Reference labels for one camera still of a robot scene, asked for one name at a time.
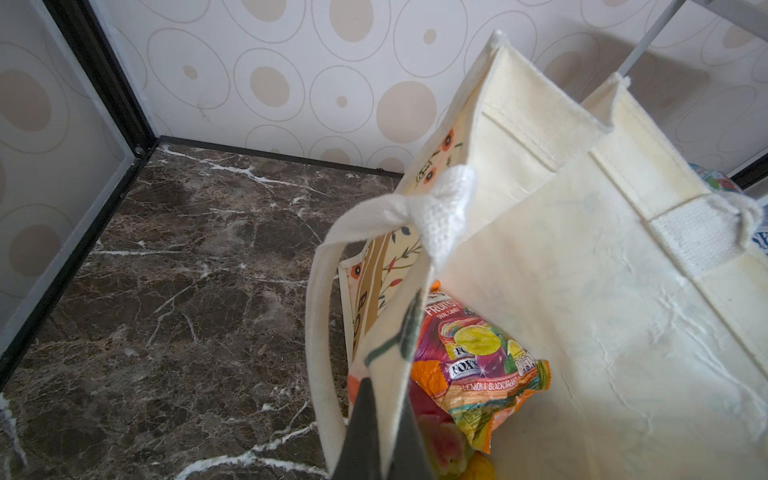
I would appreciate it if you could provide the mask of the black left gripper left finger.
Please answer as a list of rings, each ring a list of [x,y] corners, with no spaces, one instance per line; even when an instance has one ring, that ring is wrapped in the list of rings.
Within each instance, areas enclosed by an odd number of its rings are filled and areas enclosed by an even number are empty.
[[[382,479],[378,422],[370,378],[361,381],[332,480]]]

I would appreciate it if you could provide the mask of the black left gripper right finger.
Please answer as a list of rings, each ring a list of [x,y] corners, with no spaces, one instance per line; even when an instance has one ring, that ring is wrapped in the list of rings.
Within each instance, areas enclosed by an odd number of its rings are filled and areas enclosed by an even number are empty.
[[[399,430],[387,479],[434,479],[422,434],[408,396],[403,402]]]

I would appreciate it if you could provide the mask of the pink dragon fruit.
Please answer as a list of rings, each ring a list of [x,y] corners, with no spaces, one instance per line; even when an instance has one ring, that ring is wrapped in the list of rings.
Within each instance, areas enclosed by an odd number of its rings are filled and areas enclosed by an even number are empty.
[[[410,380],[409,399],[434,475],[458,479],[475,452],[466,435],[414,380]]]

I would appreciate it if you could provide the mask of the yellow toy lemon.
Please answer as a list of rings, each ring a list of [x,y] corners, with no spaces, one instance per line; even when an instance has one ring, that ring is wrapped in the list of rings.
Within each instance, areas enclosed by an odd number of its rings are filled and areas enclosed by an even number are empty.
[[[493,463],[481,452],[475,452],[468,461],[466,469],[457,480],[496,480]]]

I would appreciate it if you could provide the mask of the orange fruits candy bag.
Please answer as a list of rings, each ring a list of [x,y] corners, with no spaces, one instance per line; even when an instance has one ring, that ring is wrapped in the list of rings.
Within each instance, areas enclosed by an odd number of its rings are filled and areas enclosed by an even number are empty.
[[[550,388],[551,370],[501,328],[435,290],[426,300],[411,378],[474,449],[489,454],[493,432]]]

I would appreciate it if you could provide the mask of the cream canvas grocery bag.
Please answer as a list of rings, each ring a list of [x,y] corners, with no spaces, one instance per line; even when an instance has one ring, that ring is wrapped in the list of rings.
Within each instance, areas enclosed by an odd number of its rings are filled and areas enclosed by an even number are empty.
[[[373,386],[382,479],[434,284],[549,362],[501,479],[763,479],[767,257],[610,76],[573,101],[494,32],[396,190],[317,248],[305,344],[326,465]]]

